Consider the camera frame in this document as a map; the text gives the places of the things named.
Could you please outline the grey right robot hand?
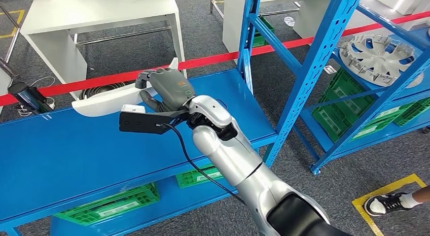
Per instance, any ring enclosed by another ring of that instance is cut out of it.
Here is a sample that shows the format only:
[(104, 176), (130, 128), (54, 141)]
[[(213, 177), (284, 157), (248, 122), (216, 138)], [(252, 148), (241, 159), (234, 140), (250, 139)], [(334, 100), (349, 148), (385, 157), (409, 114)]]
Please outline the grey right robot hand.
[(155, 112), (175, 112), (195, 97), (188, 79), (177, 69), (158, 68), (138, 74), (135, 87), (142, 101)]

